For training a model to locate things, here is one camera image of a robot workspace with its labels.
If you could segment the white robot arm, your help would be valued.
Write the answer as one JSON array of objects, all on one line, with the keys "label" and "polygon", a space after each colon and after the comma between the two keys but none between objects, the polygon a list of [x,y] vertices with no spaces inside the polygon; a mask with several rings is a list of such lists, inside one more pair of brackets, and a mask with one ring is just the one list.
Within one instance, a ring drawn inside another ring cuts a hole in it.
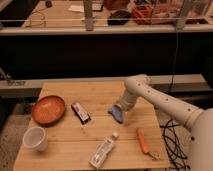
[{"label": "white robot arm", "polygon": [[191,133],[188,171],[213,171],[213,108],[201,109],[150,86],[145,74],[124,80],[124,92],[117,104],[123,111],[131,110],[139,97],[167,113]]}]

